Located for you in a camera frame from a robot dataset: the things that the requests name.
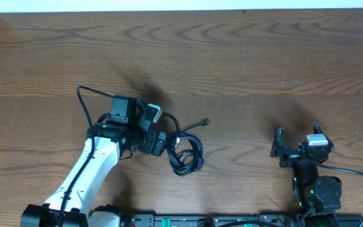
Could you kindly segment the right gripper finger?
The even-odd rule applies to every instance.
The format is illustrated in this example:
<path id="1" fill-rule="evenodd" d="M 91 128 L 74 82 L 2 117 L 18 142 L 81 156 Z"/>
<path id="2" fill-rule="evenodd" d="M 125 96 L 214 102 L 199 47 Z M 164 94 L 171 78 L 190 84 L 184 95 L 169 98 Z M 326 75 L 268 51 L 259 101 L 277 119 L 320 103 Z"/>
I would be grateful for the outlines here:
<path id="1" fill-rule="evenodd" d="M 313 124 L 313 133 L 314 134 L 322 134 L 323 133 L 323 131 L 321 130 L 321 128 L 320 128 L 320 126 L 319 126 L 319 124 L 317 122 L 315 122 Z"/>
<path id="2" fill-rule="evenodd" d="M 276 127 L 274 129 L 274 136 L 272 139 L 272 148 L 270 151 L 271 158 L 279 158 L 286 154 L 284 140 L 282 138 L 283 128 Z"/>

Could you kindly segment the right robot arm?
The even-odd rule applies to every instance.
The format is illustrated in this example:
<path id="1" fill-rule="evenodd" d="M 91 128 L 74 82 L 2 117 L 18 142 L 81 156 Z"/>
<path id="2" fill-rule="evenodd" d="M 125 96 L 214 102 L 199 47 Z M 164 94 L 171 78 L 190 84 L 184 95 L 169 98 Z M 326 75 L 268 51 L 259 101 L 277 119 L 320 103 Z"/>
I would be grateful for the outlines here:
<path id="1" fill-rule="evenodd" d="M 338 226 L 335 211 L 341 208 L 342 182 L 334 176 L 319 175 L 318 165 L 328 159 L 334 145 L 317 123 L 313 133 L 296 149 L 287 149 L 283 128 L 274 129 L 270 157 L 279 158 L 281 168 L 292 168 L 292 194 L 300 210 L 287 218 L 287 226 Z"/>

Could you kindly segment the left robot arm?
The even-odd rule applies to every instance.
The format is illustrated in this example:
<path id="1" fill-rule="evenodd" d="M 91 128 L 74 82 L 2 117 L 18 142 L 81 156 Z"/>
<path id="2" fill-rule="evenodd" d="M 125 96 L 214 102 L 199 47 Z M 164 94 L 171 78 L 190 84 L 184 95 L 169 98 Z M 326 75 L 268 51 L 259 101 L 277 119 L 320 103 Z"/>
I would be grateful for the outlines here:
<path id="1" fill-rule="evenodd" d="M 160 156 L 166 134 L 150 129 L 162 115 L 161 107 L 131 97 L 113 97 L 112 109 L 88 129 L 84 149 L 61 186 L 43 205 L 30 204 L 21 226 L 127 226 L 114 211 L 91 211 L 109 171 L 125 150 Z"/>

